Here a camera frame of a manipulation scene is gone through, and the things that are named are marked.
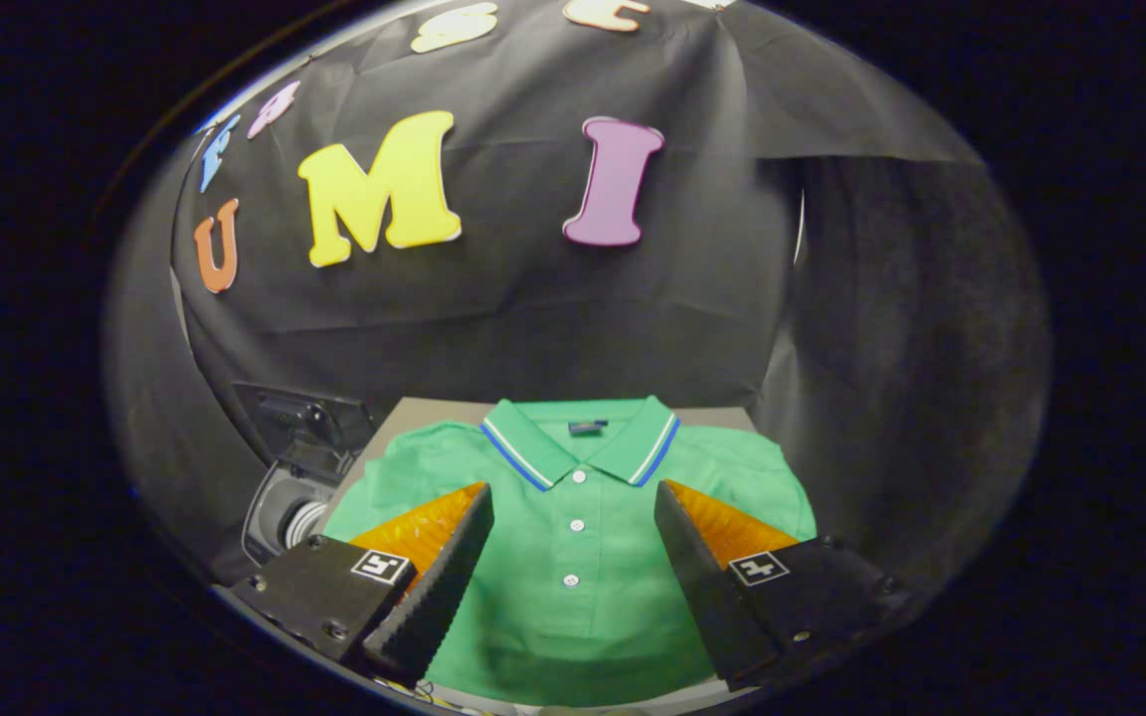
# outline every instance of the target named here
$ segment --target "fisheye lens view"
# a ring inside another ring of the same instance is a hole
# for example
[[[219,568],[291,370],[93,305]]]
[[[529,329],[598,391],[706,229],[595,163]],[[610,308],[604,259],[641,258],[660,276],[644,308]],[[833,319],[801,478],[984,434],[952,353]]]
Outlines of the fisheye lens view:
[[[243,629],[411,713],[723,715],[999,535],[1036,260],[858,47],[749,0],[305,27],[136,159],[104,314],[127,489]]]

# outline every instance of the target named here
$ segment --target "orange soft finger pad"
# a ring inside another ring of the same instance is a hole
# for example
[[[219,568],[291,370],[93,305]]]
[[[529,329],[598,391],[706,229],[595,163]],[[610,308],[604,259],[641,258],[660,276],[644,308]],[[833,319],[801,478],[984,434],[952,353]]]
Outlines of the orange soft finger pad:
[[[458,529],[458,522],[463,521],[463,514],[484,485],[482,481],[479,481],[442,495],[432,502],[419,504],[418,508],[410,509],[403,516],[387,520],[368,533],[358,535],[350,541],[350,544],[408,557],[414,562],[414,567],[418,568],[418,574],[414,581],[410,581],[409,588],[405,589],[405,592],[409,593],[409,590],[414,589],[414,584],[417,584],[418,580],[423,579],[423,575],[432,567],[432,561],[435,561],[435,557],[449,541],[449,536],[454,535],[455,529]]]
[[[697,527],[715,561],[720,564],[720,569],[727,569],[732,559],[799,544],[799,540],[777,527],[760,522],[708,494],[697,493],[690,486],[678,485],[674,480],[666,480],[666,485],[674,490],[683,511],[688,512],[689,520]]]

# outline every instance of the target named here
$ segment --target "shirt collar stripe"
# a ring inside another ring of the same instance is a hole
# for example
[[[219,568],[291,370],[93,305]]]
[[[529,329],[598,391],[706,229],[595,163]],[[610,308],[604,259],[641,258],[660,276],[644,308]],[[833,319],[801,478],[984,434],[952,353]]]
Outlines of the shirt collar stripe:
[[[502,432],[497,431],[497,426],[493,425],[493,423],[489,422],[489,418],[486,418],[486,422],[482,423],[481,427],[485,427],[486,433],[489,433],[490,440],[494,439],[494,436],[496,436],[496,440],[494,440],[494,444],[501,442],[501,444],[505,446],[503,453],[507,454],[508,457],[513,456],[516,459],[518,459],[519,463],[524,464],[524,467],[528,467],[528,472],[524,471],[521,472],[524,472],[524,475],[526,478],[529,478],[529,481],[532,481],[532,477],[529,477],[529,474],[532,474],[533,477],[536,477],[537,479],[542,480],[542,483],[545,485],[544,488],[542,488],[544,490],[547,489],[547,486],[555,485],[554,481],[547,479],[545,477],[542,477],[541,472],[537,472],[536,469],[533,469],[533,466],[528,464],[528,459],[524,459],[524,455],[517,453],[516,449],[512,448],[512,446],[510,446],[509,442],[507,442],[505,436],[503,436]]]
[[[639,485],[636,486],[645,486],[646,481],[649,481],[649,478],[657,471],[657,467],[660,467],[660,462],[662,462],[662,458],[666,457],[666,451],[669,449],[669,443],[672,443],[672,441],[675,439],[675,433],[677,432],[678,432],[678,420],[676,419],[675,426],[672,427],[672,430],[669,430],[669,434],[666,435],[666,443],[660,446],[660,453],[657,454],[657,458],[653,459],[652,466],[649,467],[649,471],[644,473],[644,477],[639,478]]]
[[[649,457],[644,458],[644,462],[639,465],[639,469],[637,469],[636,474],[630,475],[630,479],[627,480],[628,483],[636,485],[636,480],[639,479],[639,475],[642,474],[643,471],[645,471],[645,467],[652,465],[653,457],[654,455],[657,455],[657,449],[660,448],[660,443],[662,443],[662,441],[666,439],[666,435],[669,435],[669,430],[672,430],[672,426],[674,424],[675,424],[675,415],[674,412],[672,412],[669,414],[669,419],[666,420],[666,426],[664,426],[662,430],[660,430],[660,434],[657,435],[657,442],[654,442],[653,448],[650,449]]]
[[[503,456],[503,457],[507,458],[507,463],[510,463],[510,466],[515,467],[516,471],[519,472],[519,474],[524,475],[524,479],[528,480],[529,483],[532,483],[537,489],[540,489],[541,493],[545,493],[547,491],[547,486],[544,486],[544,485],[540,483],[540,481],[533,479],[533,475],[528,474],[528,471],[525,471],[524,467],[519,466],[519,463],[516,462],[516,458],[512,457],[512,456],[510,456],[510,453],[507,453],[505,449],[502,448],[502,444],[500,442],[497,442],[496,436],[494,436],[494,433],[489,430],[489,427],[484,426],[482,423],[481,423],[480,430],[484,431],[484,433],[486,434],[487,439],[489,439],[489,442],[494,443],[494,447],[497,449],[497,453],[501,453],[501,456]]]

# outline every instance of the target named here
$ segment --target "purple letter i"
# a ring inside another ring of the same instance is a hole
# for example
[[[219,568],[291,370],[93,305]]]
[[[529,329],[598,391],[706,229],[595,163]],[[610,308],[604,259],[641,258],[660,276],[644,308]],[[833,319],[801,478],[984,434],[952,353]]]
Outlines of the purple letter i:
[[[665,144],[660,132],[611,117],[591,117],[582,134],[595,142],[582,210],[564,222],[568,241],[590,245],[627,245],[639,241],[636,199],[649,155]]]

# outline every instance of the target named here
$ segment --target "black fabric backdrop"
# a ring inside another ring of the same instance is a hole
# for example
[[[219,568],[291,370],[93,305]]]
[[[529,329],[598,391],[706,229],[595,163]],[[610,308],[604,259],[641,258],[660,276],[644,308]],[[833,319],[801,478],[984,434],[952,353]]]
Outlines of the black fabric backdrop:
[[[1050,380],[1036,267],[990,173],[881,72],[749,3],[657,3],[636,34],[500,6],[478,40],[410,53],[435,9],[273,82],[237,109],[205,194],[213,134],[178,150],[110,293],[115,420],[150,516],[203,579],[252,569],[237,532],[264,465],[233,380],[386,404],[656,394],[749,409],[819,529],[926,607],[1019,489]],[[291,109],[246,140],[292,80]],[[455,117],[441,175],[463,235],[311,267],[300,160],[343,142],[368,167],[431,109]],[[628,249],[560,233],[591,158],[581,124],[602,115],[666,136]],[[240,270],[215,296],[193,233],[231,198]]]

